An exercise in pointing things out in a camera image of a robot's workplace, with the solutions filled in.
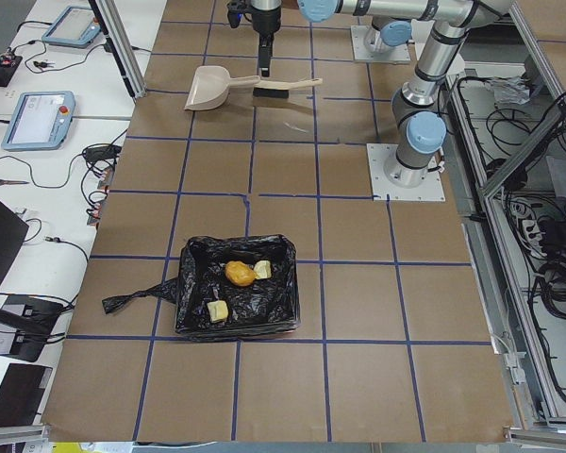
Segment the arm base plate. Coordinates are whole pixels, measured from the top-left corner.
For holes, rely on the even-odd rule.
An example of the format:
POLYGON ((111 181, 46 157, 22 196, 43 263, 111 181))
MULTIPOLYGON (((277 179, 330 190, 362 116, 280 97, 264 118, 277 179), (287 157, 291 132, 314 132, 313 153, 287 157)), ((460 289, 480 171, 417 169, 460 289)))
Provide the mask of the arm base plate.
POLYGON ((368 143, 374 201, 444 202, 441 172, 434 157, 423 169, 411 170, 396 160, 394 143, 368 143))
POLYGON ((351 26, 350 35, 355 61, 387 64, 410 63, 411 57, 406 43, 395 47, 387 46, 374 32, 369 25, 351 26))

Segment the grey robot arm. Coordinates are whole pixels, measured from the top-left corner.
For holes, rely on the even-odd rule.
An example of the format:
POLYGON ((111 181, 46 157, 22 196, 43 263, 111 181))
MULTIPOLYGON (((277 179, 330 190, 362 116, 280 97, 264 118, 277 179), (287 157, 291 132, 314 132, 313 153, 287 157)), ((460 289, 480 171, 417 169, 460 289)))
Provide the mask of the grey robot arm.
POLYGON ((406 44, 411 35, 411 20, 373 16, 371 25, 363 38, 363 44, 368 51, 382 54, 406 44))
POLYGON ((446 125, 432 110, 438 88, 467 33, 508 13, 511 1, 297 1, 305 19, 321 23, 335 14, 432 21, 414 76, 392 98, 400 141, 383 165, 392 184, 416 188, 432 156, 441 149, 446 125))

